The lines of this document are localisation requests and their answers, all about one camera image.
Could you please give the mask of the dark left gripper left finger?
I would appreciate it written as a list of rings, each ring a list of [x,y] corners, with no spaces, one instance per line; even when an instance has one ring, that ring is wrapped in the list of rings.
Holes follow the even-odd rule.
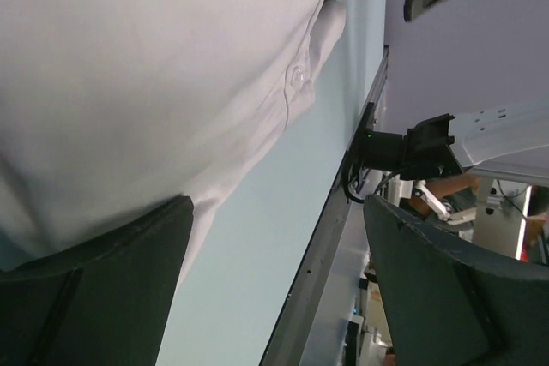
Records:
[[[1,273],[3,365],[154,365],[194,205],[179,196],[114,231]]]

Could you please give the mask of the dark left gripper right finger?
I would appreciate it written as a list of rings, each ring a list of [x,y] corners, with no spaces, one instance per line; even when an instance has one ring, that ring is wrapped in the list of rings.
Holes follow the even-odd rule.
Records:
[[[379,195],[365,231],[399,365],[546,365],[548,269],[417,219]]]

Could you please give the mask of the white long sleeve shirt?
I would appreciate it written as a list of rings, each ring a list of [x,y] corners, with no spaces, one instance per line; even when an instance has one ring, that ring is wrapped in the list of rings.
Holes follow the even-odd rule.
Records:
[[[187,273],[345,20],[335,0],[1,0],[2,238],[43,257],[187,195]]]

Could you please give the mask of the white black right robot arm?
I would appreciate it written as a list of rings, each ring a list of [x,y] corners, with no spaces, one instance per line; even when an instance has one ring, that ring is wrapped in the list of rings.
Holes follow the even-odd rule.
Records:
[[[405,0],[406,22],[444,0]],[[369,129],[366,113],[344,155],[341,179],[350,183],[362,168],[387,171],[404,181],[459,175],[487,160],[545,147],[548,100],[522,101],[483,111],[426,119],[405,135]]]

